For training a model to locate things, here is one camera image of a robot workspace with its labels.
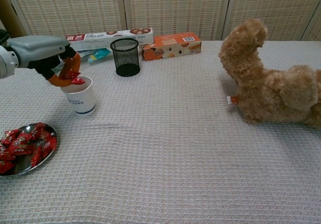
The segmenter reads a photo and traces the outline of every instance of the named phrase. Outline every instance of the white box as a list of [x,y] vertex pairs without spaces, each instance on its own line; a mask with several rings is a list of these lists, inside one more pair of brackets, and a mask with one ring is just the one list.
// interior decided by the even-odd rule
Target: white box
[[99,32],[67,36],[70,46],[75,51],[109,48],[110,44],[121,38],[134,38],[140,45],[154,43],[152,28],[132,29],[125,31]]

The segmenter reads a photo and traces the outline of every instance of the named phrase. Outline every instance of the black wire mesh cup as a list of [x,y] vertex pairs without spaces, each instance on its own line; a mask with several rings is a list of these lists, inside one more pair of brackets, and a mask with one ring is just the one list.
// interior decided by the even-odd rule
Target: black wire mesh cup
[[114,55],[116,73],[119,76],[131,77],[139,73],[137,40],[132,38],[118,39],[110,44],[110,48]]

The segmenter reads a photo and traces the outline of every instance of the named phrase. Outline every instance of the cardboard box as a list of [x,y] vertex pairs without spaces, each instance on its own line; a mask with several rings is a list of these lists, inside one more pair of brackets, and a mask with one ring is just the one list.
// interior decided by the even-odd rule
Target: cardboard box
[[156,36],[154,43],[142,48],[146,61],[178,57],[201,52],[202,40],[194,32]]
[[66,37],[70,46],[75,51],[110,48],[110,44],[113,41],[121,38],[134,38],[141,45],[152,44],[154,42],[152,28],[80,34]]

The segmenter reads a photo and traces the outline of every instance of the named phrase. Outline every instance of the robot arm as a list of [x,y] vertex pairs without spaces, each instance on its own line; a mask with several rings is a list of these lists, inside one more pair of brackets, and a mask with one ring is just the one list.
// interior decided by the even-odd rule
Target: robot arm
[[[79,71],[81,58],[64,38],[25,36],[7,39],[8,35],[0,37],[0,78],[13,75],[15,68],[30,68],[52,85],[68,86],[71,80],[63,79],[63,76],[69,70]],[[65,65],[58,77],[52,69],[60,64],[59,58]]]

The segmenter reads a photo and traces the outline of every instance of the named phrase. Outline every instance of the white tablecloth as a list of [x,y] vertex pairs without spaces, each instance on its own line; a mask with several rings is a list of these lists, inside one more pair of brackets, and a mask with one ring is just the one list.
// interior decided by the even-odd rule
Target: white tablecloth
[[[0,132],[46,122],[57,152],[29,174],[0,178],[0,223],[321,223],[321,131],[248,125],[226,96],[233,80],[202,53],[81,66],[96,112],[76,116],[34,70],[0,80]],[[321,42],[267,42],[267,67],[321,68]]]

